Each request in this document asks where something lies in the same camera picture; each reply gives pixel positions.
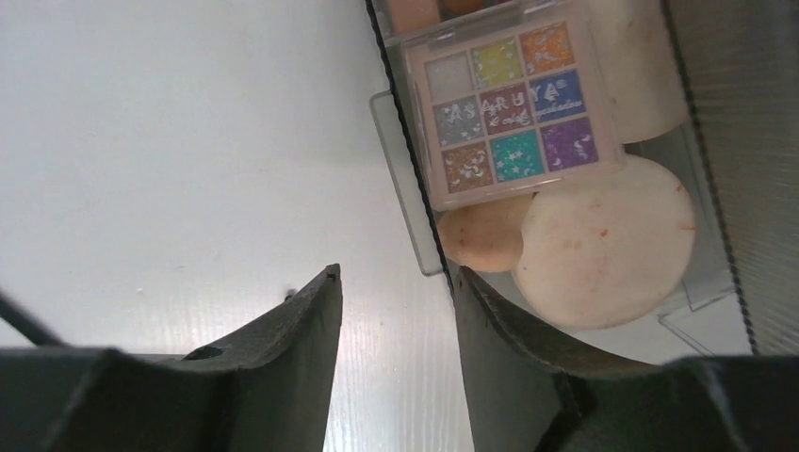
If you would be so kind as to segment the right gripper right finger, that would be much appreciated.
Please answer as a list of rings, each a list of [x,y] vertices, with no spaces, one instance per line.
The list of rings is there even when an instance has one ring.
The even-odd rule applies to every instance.
[[[479,451],[794,451],[798,361],[650,365],[587,345],[468,268],[452,282]]]

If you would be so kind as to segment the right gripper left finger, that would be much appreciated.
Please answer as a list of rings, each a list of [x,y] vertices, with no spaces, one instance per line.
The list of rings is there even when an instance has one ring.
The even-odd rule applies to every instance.
[[[339,265],[175,359],[115,348],[1,351],[5,451],[319,451],[342,322]]]

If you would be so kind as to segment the beige makeup sponge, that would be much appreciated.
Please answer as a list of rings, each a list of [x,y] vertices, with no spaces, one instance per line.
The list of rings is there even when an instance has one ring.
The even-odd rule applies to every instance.
[[[444,254],[475,271],[513,269],[522,255],[521,228],[533,199],[522,195],[446,212],[436,225]]]

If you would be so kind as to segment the clear acrylic organizer box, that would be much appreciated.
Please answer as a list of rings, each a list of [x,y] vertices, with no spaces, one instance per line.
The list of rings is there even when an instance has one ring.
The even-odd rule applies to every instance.
[[[700,259],[677,309],[585,335],[633,361],[798,351],[798,5],[794,1],[599,1],[603,59],[664,55],[695,124],[631,148],[681,170],[704,214]]]

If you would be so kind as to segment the clear eyeshadow palette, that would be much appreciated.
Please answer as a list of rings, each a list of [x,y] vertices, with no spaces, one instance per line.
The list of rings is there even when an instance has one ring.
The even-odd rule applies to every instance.
[[[587,20],[557,11],[404,48],[432,207],[448,211],[621,168]]]

